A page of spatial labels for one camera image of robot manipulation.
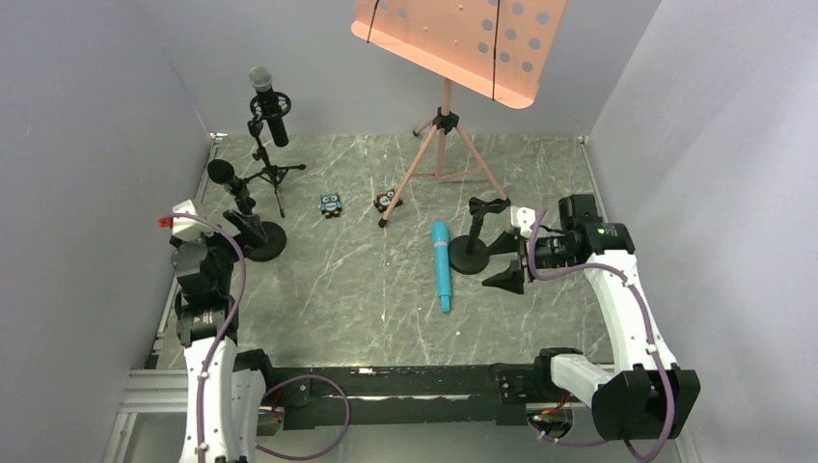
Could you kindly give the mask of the black microphone orange end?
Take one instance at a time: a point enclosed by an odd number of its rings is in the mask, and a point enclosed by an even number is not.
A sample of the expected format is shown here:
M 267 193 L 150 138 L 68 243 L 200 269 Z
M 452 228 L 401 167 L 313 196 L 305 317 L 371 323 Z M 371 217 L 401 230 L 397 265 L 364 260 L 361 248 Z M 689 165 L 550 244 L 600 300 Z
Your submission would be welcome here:
M 240 213 L 244 215 L 253 213 L 256 202 L 250 195 L 247 181 L 236 175 L 230 162 L 213 159 L 207 164 L 206 171 L 212 182 L 222 185 L 232 195 Z

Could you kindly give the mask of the blue microphone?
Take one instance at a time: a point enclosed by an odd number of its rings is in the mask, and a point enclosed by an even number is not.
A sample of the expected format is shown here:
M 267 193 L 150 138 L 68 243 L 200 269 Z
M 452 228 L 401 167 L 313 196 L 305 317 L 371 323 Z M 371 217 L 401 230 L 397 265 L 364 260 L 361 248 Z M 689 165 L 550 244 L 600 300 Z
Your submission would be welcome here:
M 437 282 L 437 295 L 443 313 L 451 311 L 451 276 L 450 276 L 450 233 L 444 221 L 432 225 L 431 240 L 434 248 L 434 263 Z

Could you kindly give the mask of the pink music stand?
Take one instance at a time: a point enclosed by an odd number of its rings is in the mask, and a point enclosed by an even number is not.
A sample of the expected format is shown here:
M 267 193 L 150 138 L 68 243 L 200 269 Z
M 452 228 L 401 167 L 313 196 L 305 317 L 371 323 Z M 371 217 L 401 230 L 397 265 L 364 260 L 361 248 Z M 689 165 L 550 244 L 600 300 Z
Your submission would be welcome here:
M 567 0 L 355 2 L 354 36 L 444 80 L 437 113 L 412 132 L 423 136 L 423 142 L 383 211 L 379 227 L 389 223 L 431 144 L 437 146 L 431 177 L 448 179 L 443 168 L 451 131 L 464 142 L 499 197 L 507 198 L 452 110 L 453 88 L 460 85 L 511 109 L 530 107 L 567 8 Z

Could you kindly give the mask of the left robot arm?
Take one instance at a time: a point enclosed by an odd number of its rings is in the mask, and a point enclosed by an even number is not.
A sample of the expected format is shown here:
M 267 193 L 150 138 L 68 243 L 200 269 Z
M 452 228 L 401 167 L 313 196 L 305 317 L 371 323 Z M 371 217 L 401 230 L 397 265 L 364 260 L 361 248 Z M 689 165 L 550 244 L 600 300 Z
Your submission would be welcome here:
M 231 235 L 191 201 L 161 218 L 171 230 L 174 311 L 187 378 L 182 462 L 252 462 L 269 360 L 238 348 L 246 290 L 245 234 Z

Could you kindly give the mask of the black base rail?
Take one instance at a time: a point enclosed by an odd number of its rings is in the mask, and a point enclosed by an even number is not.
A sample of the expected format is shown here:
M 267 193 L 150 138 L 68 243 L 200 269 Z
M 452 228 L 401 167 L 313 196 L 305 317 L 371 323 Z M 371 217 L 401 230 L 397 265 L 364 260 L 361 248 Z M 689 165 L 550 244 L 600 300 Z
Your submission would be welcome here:
M 492 422 L 525 425 L 571 399 L 532 364 L 272 368 L 261 409 L 285 430 Z

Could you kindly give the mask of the black round base mic stand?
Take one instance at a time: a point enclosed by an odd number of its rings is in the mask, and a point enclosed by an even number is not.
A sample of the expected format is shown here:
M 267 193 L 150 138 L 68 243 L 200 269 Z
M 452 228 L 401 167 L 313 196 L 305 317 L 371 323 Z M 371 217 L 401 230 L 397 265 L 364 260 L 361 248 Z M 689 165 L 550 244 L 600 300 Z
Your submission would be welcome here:
M 484 201 L 472 197 L 468 209 L 472 218 L 467 234 L 459 235 L 449 244 L 450 268 L 464 275 L 476 275 L 488 265 L 488 247 L 479 238 L 487 214 L 500 214 L 510 206 L 510 199 Z

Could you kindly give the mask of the blue owl toy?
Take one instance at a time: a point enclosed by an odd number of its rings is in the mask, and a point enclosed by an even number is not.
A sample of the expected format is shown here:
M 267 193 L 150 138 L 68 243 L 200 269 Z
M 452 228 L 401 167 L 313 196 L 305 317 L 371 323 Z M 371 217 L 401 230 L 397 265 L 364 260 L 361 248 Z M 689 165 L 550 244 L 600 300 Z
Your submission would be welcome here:
M 341 195 L 330 193 L 321 196 L 319 210 L 325 219 L 340 217 L 343 211 Z

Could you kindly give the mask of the black microphone silver mesh head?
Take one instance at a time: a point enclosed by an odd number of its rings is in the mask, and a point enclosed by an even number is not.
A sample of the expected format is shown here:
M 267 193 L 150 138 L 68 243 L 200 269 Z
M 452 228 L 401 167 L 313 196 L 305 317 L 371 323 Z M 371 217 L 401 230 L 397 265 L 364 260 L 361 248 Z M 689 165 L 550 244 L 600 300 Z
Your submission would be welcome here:
M 286 147 L 289 138 L 283 122 L 283 111 L 279 104 L 279 96 L 272 88 L 273 78 L 271 72 L 262 66 L 253 67 L 249 72 L 249 80 L 257 93 L 257 103 L 261 115 L 268 123 L 275 146 L 278 148 Z

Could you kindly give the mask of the black round base clip stand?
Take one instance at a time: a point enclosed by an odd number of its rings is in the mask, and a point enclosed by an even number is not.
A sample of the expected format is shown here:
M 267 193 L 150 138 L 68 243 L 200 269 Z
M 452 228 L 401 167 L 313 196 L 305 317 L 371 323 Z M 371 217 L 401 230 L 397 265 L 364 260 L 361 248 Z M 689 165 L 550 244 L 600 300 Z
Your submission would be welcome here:
M 243 223 L 240 233 L 245 256 L 256 262 L 277 258 L 286 247 L 284 229 L 274 222 L 262 221 L 254 212 L 256 201 L 248 194 L 240 195 L 235 203 Z

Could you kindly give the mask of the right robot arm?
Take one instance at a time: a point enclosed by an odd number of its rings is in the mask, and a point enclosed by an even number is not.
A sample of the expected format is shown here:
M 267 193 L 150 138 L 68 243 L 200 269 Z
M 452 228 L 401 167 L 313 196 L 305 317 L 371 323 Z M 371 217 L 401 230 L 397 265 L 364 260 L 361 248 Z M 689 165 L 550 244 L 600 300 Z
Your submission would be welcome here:
M 515 253 L 485 286 L 521 294 L 528 282 L 581 273 L 603 315 L 613 368 L 575 348 L 546 348 L 536 370 L 545 385 L 567 392 L 591 412 L 598 445 L 621 441 L 639 462 L 653 461 L 677 438 L 701 391 L 698 374 L 679 366 L 642 290 L 636 247 L 621 223 L 604 221 L 591 194 L 559 200 L 559 227 L 543 235 L 546 209 L 511 206 L 510 225 L 490 246 Z

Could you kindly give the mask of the brown owl toy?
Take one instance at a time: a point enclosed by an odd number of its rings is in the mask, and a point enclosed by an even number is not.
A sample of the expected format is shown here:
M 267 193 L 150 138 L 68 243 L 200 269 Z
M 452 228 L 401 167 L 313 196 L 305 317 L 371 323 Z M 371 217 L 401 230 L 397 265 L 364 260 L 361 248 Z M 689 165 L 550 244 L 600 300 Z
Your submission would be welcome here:
M 378 194 L 373 200 L 373 206 L 379 213 L 384 213 L 389 206 L 395 201 L 395 189 L 387 190 L 385 193 Z M 403 205 L 403 200 L 398 198 L 396 205 Z

